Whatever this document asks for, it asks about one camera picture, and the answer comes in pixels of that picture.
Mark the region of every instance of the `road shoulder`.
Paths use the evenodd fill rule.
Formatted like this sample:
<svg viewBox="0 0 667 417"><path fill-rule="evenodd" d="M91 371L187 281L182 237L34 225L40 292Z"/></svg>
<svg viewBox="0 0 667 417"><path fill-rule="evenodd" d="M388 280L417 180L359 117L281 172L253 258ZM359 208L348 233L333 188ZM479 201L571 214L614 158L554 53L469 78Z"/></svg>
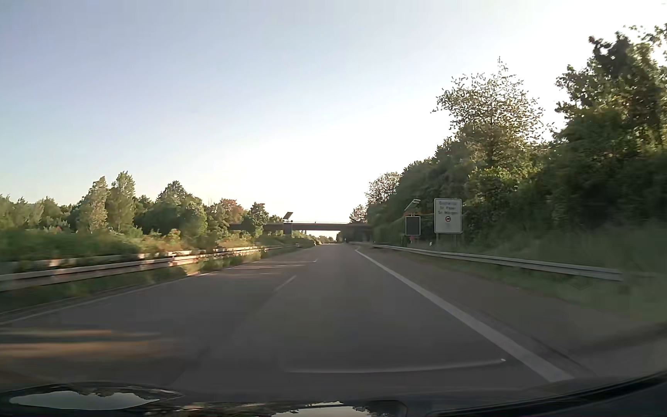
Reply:
<svg viewBox="0 0 667 417"><path fill-rule="evenodd" d="M667 338L655 326L613 312L581 307L465 272L446 270L386 249L361 252L501 328L535 353L574 374L631 377L667 368Z"/></svg>

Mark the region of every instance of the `highway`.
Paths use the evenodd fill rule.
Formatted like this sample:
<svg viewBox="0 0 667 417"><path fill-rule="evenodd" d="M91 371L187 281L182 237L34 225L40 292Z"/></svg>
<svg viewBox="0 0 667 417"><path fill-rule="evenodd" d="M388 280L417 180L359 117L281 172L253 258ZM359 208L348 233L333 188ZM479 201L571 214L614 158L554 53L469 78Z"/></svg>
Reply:
<svg viewBox="0 0 667 417"><path fill-rule="evenodd" d="M659 346L574 351L645 326L323 245L15 317L0 326L0 390L123 381L207 401L527 390L652 370Z"/></svg>

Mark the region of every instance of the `metal guardrail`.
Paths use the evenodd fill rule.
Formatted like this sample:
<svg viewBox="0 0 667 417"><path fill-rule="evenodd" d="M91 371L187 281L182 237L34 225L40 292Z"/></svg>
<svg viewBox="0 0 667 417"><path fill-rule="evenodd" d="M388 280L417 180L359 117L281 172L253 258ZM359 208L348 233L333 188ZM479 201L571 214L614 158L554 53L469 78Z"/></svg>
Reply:
<svg viewBox="0 0 667 417"><path fill-rule="evenodd" d="M101 265L77 266L58 270L42 270L19 272L16 274L0 275L0 292L22 289L32 286L42 286L53 283L64 283L89 278L106 277L110 275L126 274L129 272L156 270L169 266L196 263L204 259L222 259L252 254L257 251L282 249L283 246L248 246L243 248L228 248L211 251L204 254L190 254L186 256L171 256L166 258L146 259L142 261L105 263Z"/></svg>
<svg viewBox="0 0 667 417"><path fill-rule="evenodd" d="M219 253L229 250L253 249L255 246L246 246L242 248L217 248L210 250L190 250L190 251L166 251L153 253L133 253L133 254L108 254L87 256L80 258L59 258L59 259L43 259L37 261L10 261L0 262L0 275L15 274L17 272L29 272L27 270L47 270L49 268L69 266L83 266L85 263L96 265L98 263L112 263L112 262L127 262L127 261L141 261L143 259L157 259L157 258L171 258L176 256L190 255L190 254L206 254Z"/></svg>
<svg viewBox="0 0 667 417"><path fill-rule="evenodd" d="M490 256L486 254L467 254L445 251L428 251L426 249L403 248L390 245L372 245L374 248L393 249L395 251L407 251L412 253L433 256L436 258L457 259L460 261L472 261L482 263L492 263L494 265L514 266L524 270L536 270L545 272L555 272L564 275L575 275L578 277L598 278L602 280L621 281L622 271L611 268L602 268L599 266L573 265L571 263L557 263L545 261L533 261L528 259L504 258L500 256Z"/></svg>

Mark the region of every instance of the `black sign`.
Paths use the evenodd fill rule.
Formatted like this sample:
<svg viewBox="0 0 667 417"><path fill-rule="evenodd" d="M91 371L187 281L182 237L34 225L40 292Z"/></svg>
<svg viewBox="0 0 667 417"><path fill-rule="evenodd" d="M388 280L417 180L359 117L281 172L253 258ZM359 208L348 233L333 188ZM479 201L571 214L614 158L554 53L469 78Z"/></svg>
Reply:
<svg viewBox="0 0 667 417"><path fill-rule="evenodd" d="M406 216L405 217L405 235L419 236L421 234L421 217L420 216Z"/></svg>

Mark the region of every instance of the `sign post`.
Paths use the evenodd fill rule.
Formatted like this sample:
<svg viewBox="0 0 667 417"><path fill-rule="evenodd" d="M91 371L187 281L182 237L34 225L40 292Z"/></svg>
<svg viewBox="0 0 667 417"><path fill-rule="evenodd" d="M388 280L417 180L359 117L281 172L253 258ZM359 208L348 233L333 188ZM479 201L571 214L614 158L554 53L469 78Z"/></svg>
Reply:
<svg viewBox="0 0 667 417"><path fill-rule="evenodd" d="M448 234L462 233L462 199L433 199L433 232Z"/></svg>

